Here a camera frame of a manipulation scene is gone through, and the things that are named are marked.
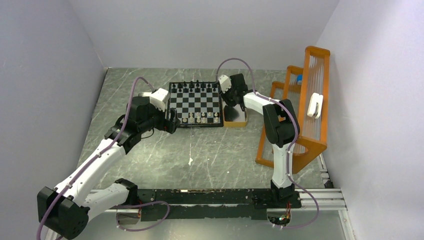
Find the gray marble surface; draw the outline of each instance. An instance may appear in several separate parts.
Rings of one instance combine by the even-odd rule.
[[[243,73],[248,86],[251,85],[247,70],[220,71],[228,76],[236,73]],[[253,74],[256,89],[264,95],[269,95],[273,81],[285,79],[285,71],[281,70],[255,70]],[[137,76],[144,76],[156,88],[168,89],[169,82],[214,81],[215,69],[109,68],[79,164],[125,112],[131,85]],[[148,90],[142,82],[136,87],[136,93]],[[251,110],[247,114],[248,124],[242,128],[178,128],[174,134],[157,130],[118,161],[96,189],[105,189],[119,178],[148,189],[268,188],[273,169],[255,163],[263,118]],[[272,159],[270,144],[265,146],[264,155]],[[306,188],[324,187],[317,160],[295,174],[294,179]]]

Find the purple cable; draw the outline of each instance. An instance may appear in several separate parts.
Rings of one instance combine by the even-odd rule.
[[[100,155],[104,154],[107,150],[109,150],[116,142],[117,140],[120,138],[120,136],[123,133],[123,130],[125,129],[125,126],[127,125],[127,121],[128,121],[128,116],[130,113],[130,108],[131,108],[131,103],[133,101],[133,96],[134,96],[134,91],[136,89],[136,84],[138,80],[143,80],[152,90],[152,92],[155,90],[153,88],[153,86],[142,76],[138,76],[137,78],[134,79],[134,82],[132,83],[132,87],[131,87],[131,92],[129,94],[129,100],[128,100],[128,105],[126,107],[126,112],[125,112],[125,117],[123,118],[123,123],[122,123],[122,127],[120,129],[120,131],[118,132],[118,134],[116,135],[115,139],[113,139],[113,141],[107,146],[105,147],[103,150],[100,151]],[[55,206],[55,204],[59,201],[60,197],[63,196],[63,194],[65,194],[65,192],[69,189],[69,185],[72,186],[73,183],[75,183],[78,178],[84,173],[84,171],[97,159],[99,158],[98,155],[94,155],[90,160],[88,160],[87,164],[85,164],[76,174],[75,176],[69,181],[68,185],[65,186],[63,188],[63,190],[56,196],[56,198],[54,198],[54,200],[51,202],[50,206],[48,206],[47,211],[45,211],[44,216],[42,217],[40,224],[38,226],[37,229],[37,235],[36,235],[36,239],[37,240],[41,240],[41,231],[43,229],[44,224],[46,223],[47,217],[49,216],[49,214],[52,212],[53,207]]]
[[[143,204],[139,204],[139,205],[116,206],[116,208],[117,209],[142,208],[142,207],[145,207],[145,206],[150,206],[150,205],[155,205],[155,204],[165,204],[166,207],[167,207],[165,216],[163,216],[162,219],[159,220],[158,222],[156,222],[155,224],[153,224],[151,226],[148,226],[148,227],[145,227],[145,228],[140,228],[140,229],[128,229],[128,228],[125,228],[125,227],[123,227],[123,226],[121,226],[119,224],[118,214],[117,214],[116,217],[115,217],[115,219],[116,219],[116,226],[119,229],[124,230],[124,231],[127,231],[127,232],[141,232],[141,231],[146,231],[146,230],[149,230],[149,229],[152,229],[152,228],[156,227],[157,225],[161,224],[168,217],[168,214],[170,214],[171,206],[166,201],[152,201],[152,202],[143,203]]]
[[[249,64],[246,61],[244,61],[243,59],[237,58],[237,57],[231,57],[231,58],[228,58],[228,59],[224,60],[223,62],[221,62],[221,64],[216,69],[215,81],[218,82],[218,72],[220,71],[221,66],[224,63],[226,63],[226,62],[228,62],[230,60],[241,61],[249,69],[249,72],[250,72],[250,75],[251,75],[251,79],[252,79],[252,90],[253,90],[253,93],[256,96],[258,96],[261,99],[270,101],[270,102],[272,102],[274,104],[277,104],[278,106],[280,106],[283,109],[283,111],[285,111],[287,113],[288,118],[290,119],[290,121],[293,123],[293,126],[294,126],[294,139],[290,143],[290,145],[288,145],[288,149],[291,149],[291,147],[296,143],[296,140],[299,137],[298,128],[297,128],[297,126],[295,124],[295,118],[292,116],[292,114],[290,114],[289,110],[284,105],[282,105],[279,101],[276,101],[276,100],[274,100],[274,99],[272,99],[270,97],[266,97],[264,95],[261,95],[259,92],[256,91],[256,89],[255,89],[255,77],[253,76],[253,71],[252,71],[251,67],[249,66]],[[290,153],[289,153],[289,151],[287,151],[286,159],[289,159],[289,157],[290,157]],[[287,172],[286,173],[287,173],[287,176],[288,176],[288,179],[290,180],[290,182],[292,182],[296,187],[298,187],[299,189],[302,189],[305,193],[307,193],[312,198],[312,200],[314,201],[315,206],[316,206],[316,214],[315,214],[315,216],[310,221],[308,221],[308,222],[306,222],[304,224],[296,225],[296,226],[286,226],[286,227],[284,227],[285,229],[299,229],[299,228],[306,227],[306,226],[310,225],[311,223],[315,222],[315,220],[317,220],[317,218],[318,218],[318,216],[320,214],[320,206],[318,206],[317,199],[312,195],[312,193],[310,191],[306,190],[304,187],[302,187],[301,185],[299,185],[298,183],[296,183],[293,180],[292,175],[290,173],[289,161],[286,161],[285,164],[286,164],[285,168],[287,169]]]

